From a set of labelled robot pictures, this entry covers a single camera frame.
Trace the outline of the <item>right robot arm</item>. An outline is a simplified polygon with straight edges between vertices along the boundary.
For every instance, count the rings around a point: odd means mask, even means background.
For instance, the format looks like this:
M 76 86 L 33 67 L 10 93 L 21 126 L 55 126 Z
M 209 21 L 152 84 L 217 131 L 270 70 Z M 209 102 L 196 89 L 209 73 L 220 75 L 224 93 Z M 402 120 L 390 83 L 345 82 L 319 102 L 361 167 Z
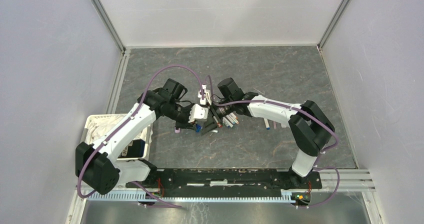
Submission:
M 286 103 L 269 99 L 256 92 L 243 92 L 233 78 L 218 84 L 222 98 L 214 101 L 213 91 L 201 90 L 200 99 L 211 111 L 213 121 L 236 112 L 251 118 L 266 119 L 289 128 L 298 147 L 296 158 L 288 170 L 289 183 L 302 188 L 309 182 L 309 175 L 325 146 L 336 138 L 335 127 L 320 107 L 313 101 Z

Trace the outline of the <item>orange cap marker pen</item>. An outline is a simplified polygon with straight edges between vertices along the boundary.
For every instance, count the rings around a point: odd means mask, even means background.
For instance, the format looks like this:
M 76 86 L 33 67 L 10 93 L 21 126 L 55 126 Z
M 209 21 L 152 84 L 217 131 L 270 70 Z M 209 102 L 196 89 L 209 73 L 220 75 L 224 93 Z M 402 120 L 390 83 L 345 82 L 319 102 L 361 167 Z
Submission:
M 230 113 L 229 116 L 232 118 L 233 124 L 239 124 L 237 117 L 233 113 Z

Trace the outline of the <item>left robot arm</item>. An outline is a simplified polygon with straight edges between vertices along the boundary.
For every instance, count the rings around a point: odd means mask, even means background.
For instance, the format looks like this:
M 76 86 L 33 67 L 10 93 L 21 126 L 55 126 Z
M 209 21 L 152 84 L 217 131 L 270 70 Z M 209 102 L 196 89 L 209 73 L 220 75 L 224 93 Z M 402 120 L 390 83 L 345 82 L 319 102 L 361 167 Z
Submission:
M 122 151 L 144 129 L 160 117 L 175 121 L 176 129 L 199 131 L 199 121 L 208 118 L 207 106 L 212 103 L 211 92 L 205 84 L 199 90 L 200 103 L 180 105 L 187 89 L 169 78 L 163 87 L 141 95 L 122 120 L 92 143 L 81 142 L 75 149 L 77 188 L 85 183 L 99 194 L 109 193 L 116 185 L 139 181 L 145 188 L 153 187 L 157 174 L 146 161 L 119 161 Z

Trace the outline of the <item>blue pen cap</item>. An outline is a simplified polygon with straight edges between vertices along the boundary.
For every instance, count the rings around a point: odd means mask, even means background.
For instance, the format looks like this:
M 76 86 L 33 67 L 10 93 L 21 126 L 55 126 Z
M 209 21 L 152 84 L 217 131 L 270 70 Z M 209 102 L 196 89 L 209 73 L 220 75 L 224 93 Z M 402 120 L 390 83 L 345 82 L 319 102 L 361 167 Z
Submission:
M 199 133 L 201 131 L 201 129 L 202 129 L 202 127 L 200 125 L 198 125 L 198 124 L 195 125 L 195 131 L 197 133 Z

